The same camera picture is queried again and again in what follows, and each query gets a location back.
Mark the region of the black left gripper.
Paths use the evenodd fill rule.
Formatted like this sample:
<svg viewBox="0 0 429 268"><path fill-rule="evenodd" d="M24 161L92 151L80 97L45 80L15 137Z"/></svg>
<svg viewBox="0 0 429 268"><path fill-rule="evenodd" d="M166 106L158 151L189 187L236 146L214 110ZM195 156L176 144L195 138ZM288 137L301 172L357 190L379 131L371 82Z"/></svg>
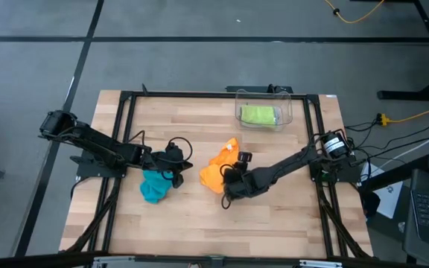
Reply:
<svg viewBox="0 0 429 268"><path fill-rule="evenodd" d="M182 150L174 142L169 142L165 150L154 151L150 156L152 159L151 170L180 173L193 167L192 163L184 161Z"/></svg>

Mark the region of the orange microfiber towel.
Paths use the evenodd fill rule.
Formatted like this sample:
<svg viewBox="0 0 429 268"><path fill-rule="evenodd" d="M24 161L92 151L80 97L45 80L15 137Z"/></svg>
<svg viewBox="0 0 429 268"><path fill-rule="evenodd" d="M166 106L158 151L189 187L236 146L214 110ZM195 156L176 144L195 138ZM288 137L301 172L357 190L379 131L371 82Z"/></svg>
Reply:
<svg viewBox="0 0 429 268"><path fill-rule="evenodd" d="M209 160L209 165L200 170L200 183L216 194L223 193L223 176L221 168L234 165L238 160L240 146L236 138L228 140L221 148L219 154Z"/></svg>

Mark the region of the teal microfiber towel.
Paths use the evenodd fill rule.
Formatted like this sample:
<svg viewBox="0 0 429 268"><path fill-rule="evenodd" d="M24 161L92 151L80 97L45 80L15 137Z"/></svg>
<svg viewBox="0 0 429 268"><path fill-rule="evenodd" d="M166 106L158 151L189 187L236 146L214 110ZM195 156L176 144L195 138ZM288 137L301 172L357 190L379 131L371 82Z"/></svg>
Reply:
<svg viewBox="0 0 429 268"><path fill-rule="evenodd" d="M157 204L172 188L172 172L158 172L154 170L143 171L143 181L139 190L148 203Z"/></svg>

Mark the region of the lime green microfiber towel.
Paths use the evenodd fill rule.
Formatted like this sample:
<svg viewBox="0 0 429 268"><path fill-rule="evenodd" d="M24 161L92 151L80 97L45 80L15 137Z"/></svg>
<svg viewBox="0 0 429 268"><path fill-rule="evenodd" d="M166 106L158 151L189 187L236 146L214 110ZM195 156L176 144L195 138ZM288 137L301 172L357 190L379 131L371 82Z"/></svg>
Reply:
<svg viewBox="0 0 429 268"><path fill-rule="evenodd" d="M240 116L244 124L274 126L277 123L273 106L244 105L240 109Z"/></svg>

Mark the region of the clear plastic bin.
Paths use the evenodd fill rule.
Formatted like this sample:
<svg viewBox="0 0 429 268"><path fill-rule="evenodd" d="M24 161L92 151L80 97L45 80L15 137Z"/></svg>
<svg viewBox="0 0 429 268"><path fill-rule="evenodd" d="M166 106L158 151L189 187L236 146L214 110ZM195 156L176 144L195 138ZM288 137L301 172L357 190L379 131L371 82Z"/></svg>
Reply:
<svg viewBox="0 0 429 268"><path fill-rule="evenodd" d="M252 106L280 106L284 110L284 124L274 126L261 126L244 124L241 122L240 109L244 105ZM287 92L280 93L257 93L239 89L235 93L235 119L240 130L259 130L269 132L280 132L293 120L291 98Z"/></svg>

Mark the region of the dark blue pouch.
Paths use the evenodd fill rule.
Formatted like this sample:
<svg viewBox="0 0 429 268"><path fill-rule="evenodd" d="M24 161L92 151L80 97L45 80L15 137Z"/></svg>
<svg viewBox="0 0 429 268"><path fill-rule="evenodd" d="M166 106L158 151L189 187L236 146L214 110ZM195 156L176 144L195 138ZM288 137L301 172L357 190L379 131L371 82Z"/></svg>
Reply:
<svg viewBox="0 0 429 268"><path fill-rule="evenodd" d="M366 219L374 217L381 202L380 197L374 192L363 193L360 197L362 201L363 213Z"/></svg>

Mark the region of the white paper sheet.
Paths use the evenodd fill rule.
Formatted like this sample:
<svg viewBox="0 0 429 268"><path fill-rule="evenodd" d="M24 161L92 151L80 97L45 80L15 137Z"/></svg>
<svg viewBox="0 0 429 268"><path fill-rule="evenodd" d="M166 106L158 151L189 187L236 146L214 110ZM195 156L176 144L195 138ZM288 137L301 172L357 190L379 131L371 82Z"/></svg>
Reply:
<svg viewBox="0 0 429 268"><path fill-rule="evenodd" d="M375 165L366 163L363 165L360 175L362 182L367 179L369 170L371 171L370 179L384 172L384 170L376 167ZM377 208L378 213L389 219L393 218L403 184L404 183L400 181L374 191L380 199L380 203Z"/></svg>

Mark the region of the black rig beam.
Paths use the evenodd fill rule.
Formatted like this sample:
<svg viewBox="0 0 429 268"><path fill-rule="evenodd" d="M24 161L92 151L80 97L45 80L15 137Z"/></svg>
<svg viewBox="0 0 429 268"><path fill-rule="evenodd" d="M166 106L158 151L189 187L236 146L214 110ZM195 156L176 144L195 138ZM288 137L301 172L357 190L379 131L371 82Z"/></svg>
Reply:
<svg viewBox="0 0 429 268"><path fill-rule="evenodd" d="M93 259L112 255L107 252L69 252L51 255L30 255L23 257L0 258L0 268L72 268L90 265ZM174 255L126 255L135 256L134 262L188 263L199 262L210 264L210 256L174 256ZM334 261L343 264L343 268L397 268L396 264L380 261L376 258L248 258L225 257L225 264L272 264L297 266L300 260Z"/></svg>

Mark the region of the black aluminium table frame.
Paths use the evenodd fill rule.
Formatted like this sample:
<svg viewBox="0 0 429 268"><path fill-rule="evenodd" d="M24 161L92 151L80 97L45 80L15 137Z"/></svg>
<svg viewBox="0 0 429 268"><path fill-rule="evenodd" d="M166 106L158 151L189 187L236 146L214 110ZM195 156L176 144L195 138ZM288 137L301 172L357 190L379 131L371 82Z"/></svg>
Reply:
<svg viewBox="0 0 429 268"><path fill-rule="evenodd" d="M323 123L343 126L334 95L296 96L293 121L278 132L241 130L235 97L214 92L151 92L134 102L133 132L161 150L177 137L191 157L184 183L157 204L145 202L140 170L121 181L109 251L113 254L245 258L324 258L322 221L312 171L304 167L267 193L223 209L220 196L200 184L199 172L222 146L236 138L253 154L250 167L272 165L300 150Z"/></svg>

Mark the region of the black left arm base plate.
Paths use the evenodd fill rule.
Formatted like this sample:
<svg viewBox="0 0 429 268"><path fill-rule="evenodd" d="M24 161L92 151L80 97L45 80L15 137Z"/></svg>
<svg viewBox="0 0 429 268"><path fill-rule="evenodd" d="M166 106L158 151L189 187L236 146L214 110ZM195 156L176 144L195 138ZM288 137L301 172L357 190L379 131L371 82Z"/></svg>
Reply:
<svg viewBox="0 0 429 268"><path fill-rule="evenodd" d="M77 175L88 177L122 177L127 170L123 156L110 150L83 150L80 156L70 156L78 165Z"/></svg>

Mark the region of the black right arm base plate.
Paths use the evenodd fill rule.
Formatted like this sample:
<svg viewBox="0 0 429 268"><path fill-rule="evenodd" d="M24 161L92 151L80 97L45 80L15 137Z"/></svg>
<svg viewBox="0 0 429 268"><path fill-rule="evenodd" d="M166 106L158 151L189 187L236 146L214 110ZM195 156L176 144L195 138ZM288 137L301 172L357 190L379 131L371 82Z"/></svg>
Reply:
<svg viewBox="0 0 429 268"><path fill-rule="evenodd" d="M341 156L333 161L322 160L320 162L311 163L311 168L314 174L314 180L318 179L321 182L352 182L356 183L360 180L360 169L354 154Z"/></svg>

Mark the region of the silver metal bracket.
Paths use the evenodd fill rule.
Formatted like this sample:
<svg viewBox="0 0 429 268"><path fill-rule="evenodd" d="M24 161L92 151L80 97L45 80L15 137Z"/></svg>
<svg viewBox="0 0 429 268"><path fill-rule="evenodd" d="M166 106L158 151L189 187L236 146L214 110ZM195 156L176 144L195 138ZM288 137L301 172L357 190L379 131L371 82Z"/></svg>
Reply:
<svg viewBox="0 0 429 268"><path fill-rule="evenodd" d="M296 268L343 268L343 264L334 261L300 260Z"/></svg>
<svg viewBox="0 0 429 268"><path fill-rule="evenodd" d="M93 259L91 268L107 268L109 264L133 263L135 256L103 256Z"/></svg>

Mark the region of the black desk frame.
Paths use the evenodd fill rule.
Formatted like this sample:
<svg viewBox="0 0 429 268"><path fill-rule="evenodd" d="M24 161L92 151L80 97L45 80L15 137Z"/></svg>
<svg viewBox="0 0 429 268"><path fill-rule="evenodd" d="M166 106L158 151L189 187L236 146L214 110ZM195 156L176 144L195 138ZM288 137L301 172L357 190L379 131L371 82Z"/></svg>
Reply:
<svg viewBox="0 0 429 268"><path fill-rule="evenodd" d="M419 12L419 15L429 34L429 16L419 0L413 0L413 3ZM397 101L429 101L429 85L417 92L403 91L385 91L377 92L377 97L381 100L397 100Z"/></svg>

